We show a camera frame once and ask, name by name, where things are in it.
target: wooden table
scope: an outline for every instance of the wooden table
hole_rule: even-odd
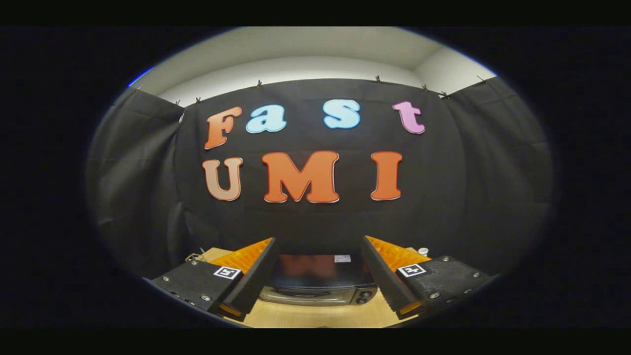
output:
[[[229,253],[231,251],[212,248],[198,259],[211,261]],[[399,320],[378,290],[362,305],[295,306],[258,299],[243,322],[225,319],[252,328],[384,328],[415,317]]]

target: light blue letter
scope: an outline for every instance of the light blue letter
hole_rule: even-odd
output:
[[[353,100],[329,100],[322,105],[322,110],[330,115],[324,118],[328,128],[353,128],[361,120],[357,113],[359,104]]]
[[[250,114],[253,118],[245,125],[245,130],[250,133],[278,132],[287,125],[284,114],[285,108],[280,105],[259,107]]]

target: orange letter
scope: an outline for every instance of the orange letter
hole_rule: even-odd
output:
[[[217,168],[219,160],[207,160],[201,164],[206,171],[206,187],[214,198],[221,201],[234,201],[241,195],[241,179],[239,178],[239,166],[243,164],[241,158],[228,158],[223,161],[228,167],[228,177],[230,178],[230,189],[222,190],[219,187]]]
[[[398,165],[403,156],[395,152],[376,152],[370,158],[377,163],[377,187],[370,197],[375,201],[401,197],[401,190],[396,188],[396,183]]]
[[[268,165],[269,193],[265,195],[267,202],[285,202],[287,195],[283,193],[283,185],[298,202],[302,199],[307,186],[311,184],[311,192],[307,201],[311,203],[333,203],[339,201],[333,185],[333,165],[339,159],[336,152],[315,152],[307,160],[302,172],[287,153],[268,153],[263,155],[263,162]]]
[[[230,133],[232,130],[233,117],[239,116],[241,116],[241,107],[239,106],[210,116],[206,120],[208,122],[208,141],[204,145],[204,148],[211,149],[226,143],[228,138],[224,137],[221,131]]]

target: black curtain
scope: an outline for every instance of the black curtain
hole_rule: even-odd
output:
[[[353,129],[329,129],[322,104],[361,105]],[[413,135],[392,105],[422,110],[426,132]],[[287,126],[246,132],[249,113],[267,104],[285,108]],[[206,119],[233,106],[226,144],[206,151]],[[287,152],[301,169],[316,150],[334,150],[338,203],[304,198],[266,203],[267,167],[261,156]],[[375,202],[370,154],[393,150],[402,197]],[[213,199],[201,163],[242,157],[242,194]],[[186,109],[129,89],[100,125],[88,159],[88,197],[105,242],[125,266],[154,277],[189,253],[234,250],[270,236],[282,253],[354,253],[364,234],[401,246],[452,255],[490,274],[506,271],[537,241],[551,209],[554,168],[550,147],[528,105],[500,78],[442,98],[435,92],[364,80],[300,80],[246,88]]]
[[[443,99],[465,152],[466,194],[450,252],[492,274],[527,253],[553,212],[558,170],[526,101],[492,78]]]
[[[126,268],[154,277],[193,249],[173,174],[184,108],[130,88],[106,113],[88,152],[87,196],[102,238]]]

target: letter m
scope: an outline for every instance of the letter m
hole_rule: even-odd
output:
[[[334,203],[339,201],[339,195],[335,193],[333,185],[333,167],[338,161],[336,152],[314,152],[302,171],[289,158],[287,153],[275,152],[263,155],[262,161],[268,166],[269,193],[264,199],[267,202],[282,203],[287,201],[287,195],[283,193],[283,185],[293,200],[302,199],[309,184],[311,192],[307,195],[307,201],[311,203]]]

